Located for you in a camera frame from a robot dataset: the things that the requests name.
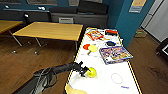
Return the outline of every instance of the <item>white tabletop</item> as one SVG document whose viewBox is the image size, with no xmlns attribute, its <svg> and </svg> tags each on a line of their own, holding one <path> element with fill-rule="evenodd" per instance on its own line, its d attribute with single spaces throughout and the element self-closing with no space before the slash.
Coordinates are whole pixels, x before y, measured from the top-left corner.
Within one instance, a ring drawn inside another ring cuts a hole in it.
<svg viewBox="0 0 168 94">
<path fill-rule="evenodd" d="M 102 40 L 92 41 L 87 35 L 84 36 L 76 62 L 83 61 L 83 67 L 93 67 L 97 71 L 96 78 L 81 77 L 79 73 L 72 72 L 69 85 L 73 89 L 83 90 L 87 94 L 139 94 L 138 88 L 130 71 L 128 62 L 106 65 L 99 51 L 87 55 L 83 45 L 96 44 L 99 48 L 107 47 Z M 112 37 L 111 41 L 120 42 L 118 36 Z"/>
</svg>

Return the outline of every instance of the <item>book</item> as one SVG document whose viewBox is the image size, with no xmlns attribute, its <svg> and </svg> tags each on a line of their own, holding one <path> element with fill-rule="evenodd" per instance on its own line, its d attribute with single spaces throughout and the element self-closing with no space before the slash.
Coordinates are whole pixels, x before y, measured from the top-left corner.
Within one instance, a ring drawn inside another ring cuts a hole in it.
<svg viewBox="0 0 168 94">
<path fill-rule="evenodd" d="M 120 63 L 133 58 L 133 56 L 122 46 L 100 48 L 99 52 L 105 64 Z"/>
<path fill-rule="evenodd" d="M 90 31 L 86 33 L 86 35 L 93 41 L 104 37 L 104 35 L 97 30 Z"/>
</svg>

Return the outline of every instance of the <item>blue wall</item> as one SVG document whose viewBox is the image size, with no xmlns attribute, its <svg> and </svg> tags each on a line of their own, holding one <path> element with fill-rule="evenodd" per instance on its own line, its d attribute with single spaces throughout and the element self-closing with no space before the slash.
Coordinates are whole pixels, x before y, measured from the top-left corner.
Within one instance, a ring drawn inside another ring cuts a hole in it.
<svg viewBox="0 0 168 94">
<path fill-rule="evenodd" d="M 24 10 L 38 10 L 38 6 L 44 6 L 46 10 L 51 7 L 51 5 L 29 5 L 26 0 L 20 0 L 21 4 L 0 4 L 0 9 L 5 8 L 5 5 L 8 5 L 10 9 L 24 9 Z M 103 0 L 104 4 L 109 4 L 109 0 Z M 68 5 L 68 0 L 57 0 L 57 7 L 70 7 Z"/>
<path fill-rule="evenodd" d="M 145 18 L 150 7 L 152 6 L 154 0 L 147 0 L 140 13 L 129 13 L 129 9 L 133 0 L 119 1 L 110 1 L 109 6 L 113 9 L 109 11 L 110 18 L 108 20 L 108 26 L 109 28 L 115 28 L 118 30 L 120 37 L 124 39 L 124 47 L 127 47 L 135 32 L 139 28 L 141 22 Z"/>
</svg>

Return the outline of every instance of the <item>colorful box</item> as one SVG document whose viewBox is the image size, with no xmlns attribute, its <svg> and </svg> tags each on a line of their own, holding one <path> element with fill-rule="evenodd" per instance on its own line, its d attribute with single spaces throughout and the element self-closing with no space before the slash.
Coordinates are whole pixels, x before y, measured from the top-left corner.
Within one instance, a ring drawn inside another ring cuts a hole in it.
<svg viewBox="0 0 168 94">
<path fill-rule="evenodd" d="M 100 48 L 99 52 L 105 64 L 120 63 L 133 58 L 133 56 L 122 46 Z"/>
</svg>

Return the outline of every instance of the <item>table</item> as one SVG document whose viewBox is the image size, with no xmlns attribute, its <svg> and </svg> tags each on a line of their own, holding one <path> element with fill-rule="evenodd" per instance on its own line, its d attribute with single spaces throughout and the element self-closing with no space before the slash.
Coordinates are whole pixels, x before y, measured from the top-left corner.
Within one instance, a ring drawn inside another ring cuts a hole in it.
<svg viewBox="0 0 168 94">
<path fill-rule="evenodd" d="M 25 28 L 15 32 L 13 35 L 35 37 L 39 46 L 41 46 L 41 44 L 37 38 L 71 40 L 75 41 L 77 49 L 77 41 L 82 28 L 83 25 L 79 24 L 33 22 Z"/>
<path fill-rule="evenodd" d="M 0 20 L 0 34 L 8 31 L 12 37 L 15 39 L 15 41 L 22 46 L 22 44 L 19 42 L 19 40 L 12 34 L 12 32 L 10 31 L 10 29 L 22 24 L 22 21 L 7 21 L 7 20 Z"/>
<path fill-rule="evenodd" d="M 104 36 L 107 39 L 121 46 L 119 36 Z M 96 78 L 81 77 L 78 72 L 71 72 L 65 86 L 67 94 L 139 94 L 141 90 L 133 73 L 130 62 L 122 62 L 106 65 L 98 51 L 91 52 L 83 49 L 85 44 L 94 44 L 100 48 L 105 48 L 105 42 L 109 40 L 92 41 L 87 35 L 84 36 L 76 57 L 76 62 L 83 61 L 82 66 L 93 67 L 97 71 Z"/>
</svg>

